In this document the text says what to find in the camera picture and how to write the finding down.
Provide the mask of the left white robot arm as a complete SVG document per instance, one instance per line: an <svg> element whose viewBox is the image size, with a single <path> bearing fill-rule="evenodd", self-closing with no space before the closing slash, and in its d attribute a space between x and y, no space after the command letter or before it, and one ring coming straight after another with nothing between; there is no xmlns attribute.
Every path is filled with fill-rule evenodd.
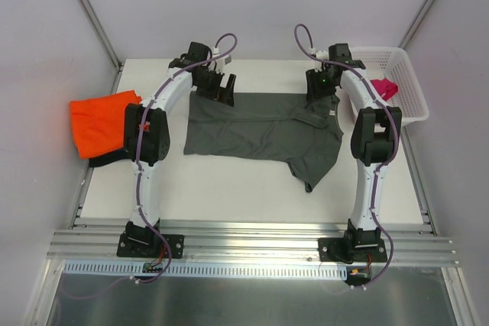
<svg viewBox="0 0 489 326"><path fill-rule="evenodd" d="M126 224L125 235L144 256L154 255L164 241L158 229L157 174L170 150L169 113L191 90L210 101L234 105L236 75L228 77L226 86L221 83L224 67L231 61L231 53L237 46L237 38L232 33L223 37L234 40L224 52L219 50L218 44L208 47L192 42L184 54L170 62L164 81L155 92L142 102L125 108L123 142L134 172L133 212Z"/></svg>

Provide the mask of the grey t shirt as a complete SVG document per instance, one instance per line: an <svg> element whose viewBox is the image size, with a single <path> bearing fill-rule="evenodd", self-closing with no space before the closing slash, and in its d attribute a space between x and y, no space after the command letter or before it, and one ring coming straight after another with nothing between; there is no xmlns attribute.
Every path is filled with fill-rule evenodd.
<svg viewBox="0 0 489 326"><path fill-rule="evenodd" d="M338 159L339 103L337 95L237 93L230 107L192 93L184 153L286 163L311 192Z"/></svg>

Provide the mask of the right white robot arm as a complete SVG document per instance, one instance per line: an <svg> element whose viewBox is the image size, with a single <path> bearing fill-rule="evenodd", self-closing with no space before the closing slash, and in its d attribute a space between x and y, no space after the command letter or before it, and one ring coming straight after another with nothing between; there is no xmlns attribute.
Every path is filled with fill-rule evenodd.
<svg viewBox="0 0 489 326"><path fill-rule="evenodd" d="M350 143L358 168L355 205L338 244L345 257L357 261L381 245L377 207L389 165L399 148L402 111L384 101L363 62L352 59L347 44L332 45L328 52L310 47L306 55L316 62L316 72L326 73L316 81L344 89L357 110Z"/></svg>

